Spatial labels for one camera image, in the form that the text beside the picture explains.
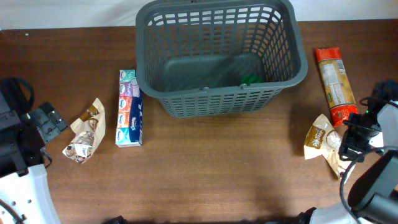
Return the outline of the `green round cup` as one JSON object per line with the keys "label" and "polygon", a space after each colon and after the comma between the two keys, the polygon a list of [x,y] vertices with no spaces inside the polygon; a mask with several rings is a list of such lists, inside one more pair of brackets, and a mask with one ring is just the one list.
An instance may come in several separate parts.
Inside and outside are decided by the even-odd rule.
{"label": "green round cup", "polygon": [[249,74],[242,77],[240,84],[242,85],[251,85],[253,83],[261,83],[262,80],[259,76],[255,74]]}

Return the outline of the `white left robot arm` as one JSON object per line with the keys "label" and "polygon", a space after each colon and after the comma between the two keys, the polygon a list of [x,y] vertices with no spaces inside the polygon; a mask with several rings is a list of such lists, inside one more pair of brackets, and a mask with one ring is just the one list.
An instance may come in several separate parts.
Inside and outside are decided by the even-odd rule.
{"label": "white left robot arm", "polygon": [[68,125],[48,102],[33,109],[34,100],[25,80],[1,80],[1,223],[60,223],[45,146]]}

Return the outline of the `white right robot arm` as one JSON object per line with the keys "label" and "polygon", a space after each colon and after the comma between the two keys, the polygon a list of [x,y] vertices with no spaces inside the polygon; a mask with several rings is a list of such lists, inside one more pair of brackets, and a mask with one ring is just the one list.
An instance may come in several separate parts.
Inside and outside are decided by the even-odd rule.
{"label": "white right robot arm", "polygon": [[[294,223],[397,223],[397,82],[375,84],[363,114],[352,113],[344,121],[345,131],[338,155],[349,162],[340,180],[341,202],[328,208],[311,208]],[[345,182],[353,167],[368,154],[376,161],[344,196]]]}

